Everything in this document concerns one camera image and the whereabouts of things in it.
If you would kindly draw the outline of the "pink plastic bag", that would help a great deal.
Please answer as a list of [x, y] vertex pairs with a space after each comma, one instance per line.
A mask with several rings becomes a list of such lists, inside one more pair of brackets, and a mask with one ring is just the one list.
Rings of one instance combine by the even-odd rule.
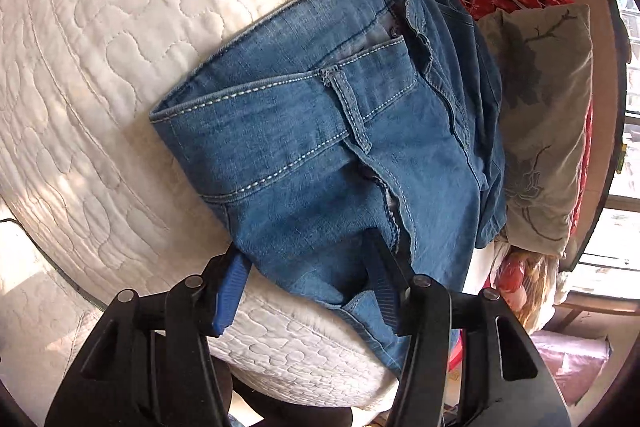
[[610, 359], [608, 338], [582, 338], [549, 331], [532, 335], [567, 405], [576, 404], [591, 388]]

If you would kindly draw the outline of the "grey floral pillow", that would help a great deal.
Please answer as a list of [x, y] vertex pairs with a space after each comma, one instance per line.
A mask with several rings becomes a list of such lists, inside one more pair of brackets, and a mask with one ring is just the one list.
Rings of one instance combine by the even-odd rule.
[[592, 99], [589, 6], [498, 10], [478, 26], [502, 80], [506, 240], [560, 257], [578, 202]]

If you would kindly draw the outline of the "white quilted mattress cover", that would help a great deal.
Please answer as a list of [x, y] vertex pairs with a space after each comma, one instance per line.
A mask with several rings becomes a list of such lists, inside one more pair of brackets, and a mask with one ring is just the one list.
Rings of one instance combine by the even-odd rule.
[[288, 0], [1, 0], [1, 379], [41, 423], [101, 303], [228, 244], [149, 121]]

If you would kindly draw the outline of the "blue denim jeans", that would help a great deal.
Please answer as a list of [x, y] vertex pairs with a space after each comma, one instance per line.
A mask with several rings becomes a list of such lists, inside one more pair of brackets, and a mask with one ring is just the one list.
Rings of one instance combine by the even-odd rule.
[[150, 121], [254, 267], [336, 312], [399, 373], [408, 345], [384, 322], [366, 233], [461, 289], [506, 223], [501, 101], [458, 0], [294, 0], [191, 72]]

